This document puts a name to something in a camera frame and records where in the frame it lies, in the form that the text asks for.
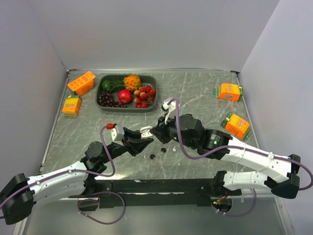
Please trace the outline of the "white earbud charging case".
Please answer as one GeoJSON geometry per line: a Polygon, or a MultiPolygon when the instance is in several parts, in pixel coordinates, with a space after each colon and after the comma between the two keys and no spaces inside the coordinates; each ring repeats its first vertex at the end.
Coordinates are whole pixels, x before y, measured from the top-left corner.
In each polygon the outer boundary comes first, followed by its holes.
{"type": "Polygon", "coordinates": [[[151,138],[153,136],[153,134],[151,133],[151,126],[146,126],[146,127],[142,127],[139,132],[141,134],[141,138],[142,139],[147,139],[147,138],[151,138]]]}

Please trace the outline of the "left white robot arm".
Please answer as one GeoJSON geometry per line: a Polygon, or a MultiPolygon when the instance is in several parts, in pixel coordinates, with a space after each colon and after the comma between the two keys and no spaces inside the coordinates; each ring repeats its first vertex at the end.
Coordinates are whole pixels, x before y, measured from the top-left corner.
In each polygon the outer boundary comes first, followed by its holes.
{"type": "Polygon", "coordinates": [[[113,163],[124,153],[136,156],[153,142],[150,126],[139,131],[115,124],[106,125],[105,128],[110,130],[112,143],[92,142],[81,160],[43,175],[15,175],[0,192],[1,219],[7,225],[12,225],[27,218],[34,206],[72,196],[93,196],[97,190],[95,178],[104,176],[106,163],[113,163]]]}

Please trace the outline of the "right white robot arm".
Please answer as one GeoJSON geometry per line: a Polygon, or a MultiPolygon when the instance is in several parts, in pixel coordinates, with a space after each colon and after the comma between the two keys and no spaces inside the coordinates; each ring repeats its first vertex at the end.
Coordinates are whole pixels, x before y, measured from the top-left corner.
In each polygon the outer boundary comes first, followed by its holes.
{"type": "Polygon", "coordinates": [[[300,189],[298,155],[273,155],[250,146],[235,137],[215,129],[204,128],[201,121],[191,114],[175,118],[160,117],[157,125],[149,130],[160,142],[177,141],[196,150],[199,155],[208,153],[209,159],[228,161],[250,168],[251,172],[217,173],[214,191],[225,195],[238,189],[264,189],[272,194],[294,199],[300,189]]]}

